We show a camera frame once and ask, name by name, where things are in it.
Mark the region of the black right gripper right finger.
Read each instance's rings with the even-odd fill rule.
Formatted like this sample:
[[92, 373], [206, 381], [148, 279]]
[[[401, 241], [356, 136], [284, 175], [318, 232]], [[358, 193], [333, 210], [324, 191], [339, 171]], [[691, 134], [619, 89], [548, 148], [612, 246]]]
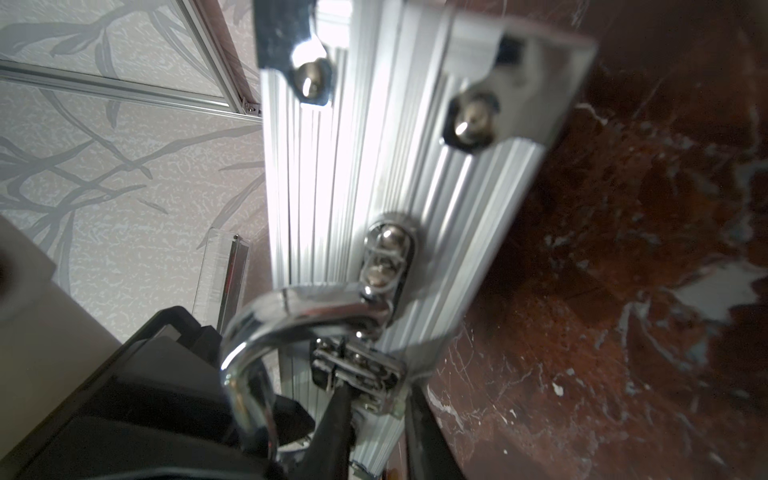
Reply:
[[411, 386], [407, 399], [405, 433], [409, 479], [465, 478], [430, 409], [423, 389], [417, 384]]

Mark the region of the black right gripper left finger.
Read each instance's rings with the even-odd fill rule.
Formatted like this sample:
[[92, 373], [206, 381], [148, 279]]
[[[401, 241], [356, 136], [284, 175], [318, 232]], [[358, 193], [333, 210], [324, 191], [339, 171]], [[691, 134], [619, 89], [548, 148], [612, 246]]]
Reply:
[[289, 479], [343, 480], [349, 476], [352, 437], [352, 388], [338, 387], [312, 441]]

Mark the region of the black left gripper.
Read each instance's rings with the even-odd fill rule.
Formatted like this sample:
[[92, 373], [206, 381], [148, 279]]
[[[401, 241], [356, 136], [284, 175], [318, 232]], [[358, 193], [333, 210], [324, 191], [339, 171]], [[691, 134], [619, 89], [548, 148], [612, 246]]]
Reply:
[[155, 314], [9, 454], [5, 479], [281, 479], [243, 451], [218, 379], [221, 333]]

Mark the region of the silver aluminium poker case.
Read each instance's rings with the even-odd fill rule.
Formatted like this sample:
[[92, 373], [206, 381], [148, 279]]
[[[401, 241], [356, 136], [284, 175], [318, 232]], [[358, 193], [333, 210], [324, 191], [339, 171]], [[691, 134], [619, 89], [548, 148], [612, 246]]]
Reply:
[[257, 1], [273, 286], [229, 322], [244, 452], [295, 469], [352, 395], [379, 477], [582, 89], [595, 39], [427, 1]]

